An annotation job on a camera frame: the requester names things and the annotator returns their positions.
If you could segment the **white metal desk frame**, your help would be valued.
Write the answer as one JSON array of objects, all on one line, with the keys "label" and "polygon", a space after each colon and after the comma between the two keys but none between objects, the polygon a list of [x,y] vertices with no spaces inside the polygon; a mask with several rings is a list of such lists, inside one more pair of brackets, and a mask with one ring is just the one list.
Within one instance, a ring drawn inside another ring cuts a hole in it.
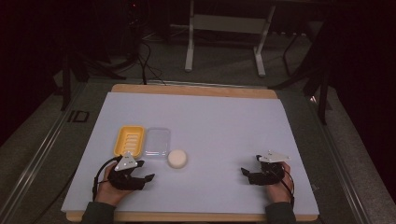
[{"label": "white metal desk frame", "polygon": [[194,56],[194,31],[218,31],[231,33],[254,34],[261,37],[260,42],[253,48],[255,64],[259,77],[265,77],[266,72],[262,59],[262,49],[269,34],[269,29],[274,17],[276,6],[269,6],[265,19],[228,17],[207,14],[196,14],[194,11],[195,0],[190,0],[189,13],[189,41],[185,61],[185,71],[191,72]]}]

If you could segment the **person's left hand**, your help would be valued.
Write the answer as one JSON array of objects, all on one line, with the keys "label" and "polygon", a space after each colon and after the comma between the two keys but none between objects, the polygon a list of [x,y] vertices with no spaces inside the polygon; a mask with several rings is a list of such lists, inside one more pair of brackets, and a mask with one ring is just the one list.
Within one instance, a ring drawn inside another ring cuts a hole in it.
[{"label": "person's left hand", "polygon": [[116,163],[113,162],[105,169],[103,179],[99,183],[97,194],[94,199],[98,203],[106,203],[114,207],[132,193],[131,190],[116,189],[109,183],[108,176],[115,166]]}]

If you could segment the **white table mat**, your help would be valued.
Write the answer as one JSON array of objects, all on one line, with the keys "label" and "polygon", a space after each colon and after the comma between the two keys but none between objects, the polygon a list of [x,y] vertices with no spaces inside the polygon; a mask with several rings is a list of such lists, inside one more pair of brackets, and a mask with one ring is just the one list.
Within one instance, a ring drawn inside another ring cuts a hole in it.
[{"label": "white table mat", "polygon": [[121,212],[261,215],[268,204],[265,192],[249,184],[241,171],[259,171],[257,156],[274,151],[290,157],[295,214],[318,215],[280,101],[119,92],[111,92],[105,99],[63,211],[86,208],[92,199],[92,181],[112,157],[120,127],[131,124],[169,130],[170,148],[184,150],[188,162],[174,169],[164,158],[146,159],[134,175],[154,178],[120,203]]}]

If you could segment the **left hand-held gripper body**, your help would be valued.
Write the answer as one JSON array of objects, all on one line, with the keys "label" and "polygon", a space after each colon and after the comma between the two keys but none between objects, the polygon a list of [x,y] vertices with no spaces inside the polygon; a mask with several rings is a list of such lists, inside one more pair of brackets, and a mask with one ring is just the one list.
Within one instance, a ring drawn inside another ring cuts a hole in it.
[{"label": "left hand-held gripper body", "polygon": [[135,158],[130,152],[117,157],[117,164],[108,176],[110,184],[121,190],[141,190],[145,184],[145,177],[132,177],[137,167]]}]

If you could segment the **person's right hand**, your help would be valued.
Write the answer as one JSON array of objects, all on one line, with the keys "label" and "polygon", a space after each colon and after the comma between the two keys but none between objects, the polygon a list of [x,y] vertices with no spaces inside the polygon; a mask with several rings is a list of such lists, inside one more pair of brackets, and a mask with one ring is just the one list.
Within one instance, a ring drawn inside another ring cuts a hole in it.
[{"label": "person's right hand", "polygon": [[294,181],[290,176],[290,167],[285,162],[281,162],[281,165],[285,176],[279,183],[266,186],[265,190],[272,203],[291,203],[293,201]]}]

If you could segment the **metal floor rail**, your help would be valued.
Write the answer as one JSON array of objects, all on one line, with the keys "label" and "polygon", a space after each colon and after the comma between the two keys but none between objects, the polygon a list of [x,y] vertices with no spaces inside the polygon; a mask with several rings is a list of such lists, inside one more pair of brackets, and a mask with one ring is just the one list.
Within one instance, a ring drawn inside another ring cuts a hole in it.
[{"label": "metal floor rail", "polygon": [[353,186],[352,179],[341,158],[341,154],[339,153],[339,150],[333,141],[332,134],[328,126],[324,125],[321,119],[318,117],[318,100],[314,96],[308,96],[306,97],[306,100],[310,111],[314,116],[314,119],[318,123],[319,130],[321,131],[324,141],[326,142],[326,145],[329,149],[332,167],[340,181],[340,185],[343,189],[346,200],[349,204],[355,220],[358,222],[358,224],[372,224],[361,203],[359,195]]},{"label": "metal floor rail", "polygon": [[49,155],[52,146],[58,138],[63,126],[66,124],[68,116],[72,113],[75,101],[81,95],[86,87],[86,83],[78,83],[72,93],[69,105],[58,116],[54,124],[51,126],[48,134],[44,138],[33,158],[27,163],[22,171],[16,185],[13,187],[10,195],[7,197],[6,203],[0,209],[0,224],[8,224],[14,216],[23,197],[35,180],[44,160]]}]

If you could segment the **round white soap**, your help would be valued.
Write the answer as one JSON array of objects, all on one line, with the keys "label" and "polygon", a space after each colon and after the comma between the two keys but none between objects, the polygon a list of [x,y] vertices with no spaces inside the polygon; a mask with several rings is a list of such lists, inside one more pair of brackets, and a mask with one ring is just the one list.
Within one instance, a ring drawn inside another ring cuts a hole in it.
[{"label": "round white soap", "polygon": [[188,161],[187,153],[182,149],[171,150],[167,157],[168,164],[174,169],[183,168]]}]

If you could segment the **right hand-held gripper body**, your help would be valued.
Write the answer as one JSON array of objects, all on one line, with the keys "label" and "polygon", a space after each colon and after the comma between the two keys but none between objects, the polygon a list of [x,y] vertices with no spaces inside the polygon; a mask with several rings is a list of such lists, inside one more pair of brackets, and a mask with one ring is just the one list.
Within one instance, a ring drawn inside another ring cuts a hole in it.
[{"label": "right hand-held gripper body", "polygon": [[279,183],[285,176],[281,162],[289,161],[290,156],[268,150],[261,155],[261,170],[258,173],[250,173],[247,177],[252,185],[266,186]]}]

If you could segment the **black metal stand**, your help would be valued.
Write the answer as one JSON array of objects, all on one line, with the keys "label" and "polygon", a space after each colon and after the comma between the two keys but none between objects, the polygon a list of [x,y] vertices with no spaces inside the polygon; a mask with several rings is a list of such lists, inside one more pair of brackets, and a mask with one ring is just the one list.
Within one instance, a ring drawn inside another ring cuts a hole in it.
[{"label": "black metal stand", "polygon": [[[321,47],[316,43],[316,38],[320,34],[321,21],[303,21],[300,25],[296,35],[290,41],[282,54],[282,62],[285,66],[289,78],[279,84],[269,86],[269,90],[282,90],[297,83],[303,79],[307,79],[303,87],[303,94],[310,99],[315,98],[315,94],[319,91],[319,97],[316,100],[318,105],[318,118],[323,125],[326,121],[326,105],[329,89],[330,71],[327,59],[321,53]],[[292,73],[289,70],[287,62],[287,52],[296,41],[297,37],[305,33],[308,39],[312,42],[311,47],[305,54],[301,64]]]}]

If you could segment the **clear plastic container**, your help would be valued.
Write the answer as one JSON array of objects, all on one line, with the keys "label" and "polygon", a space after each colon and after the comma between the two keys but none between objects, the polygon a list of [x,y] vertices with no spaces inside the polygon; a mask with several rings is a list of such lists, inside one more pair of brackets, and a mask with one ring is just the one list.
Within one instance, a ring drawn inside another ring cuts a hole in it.
[{"label": "clear plastic container", "polygon": [[144,146],[144,155],[151,159],[166,157],[171,141],[171,132],[166,128],[149,128]]}]

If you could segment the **yellow soap dish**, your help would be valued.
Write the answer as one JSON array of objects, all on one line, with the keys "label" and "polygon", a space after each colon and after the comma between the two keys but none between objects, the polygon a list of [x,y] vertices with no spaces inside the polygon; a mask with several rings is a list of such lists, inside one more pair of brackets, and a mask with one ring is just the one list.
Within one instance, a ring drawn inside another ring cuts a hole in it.
[{"label": "yellow soap dish", "polygon": [[122,126],[114,146],[116,156],[130,152],[134,158],[142,155],[145,129],[142,126]]}]

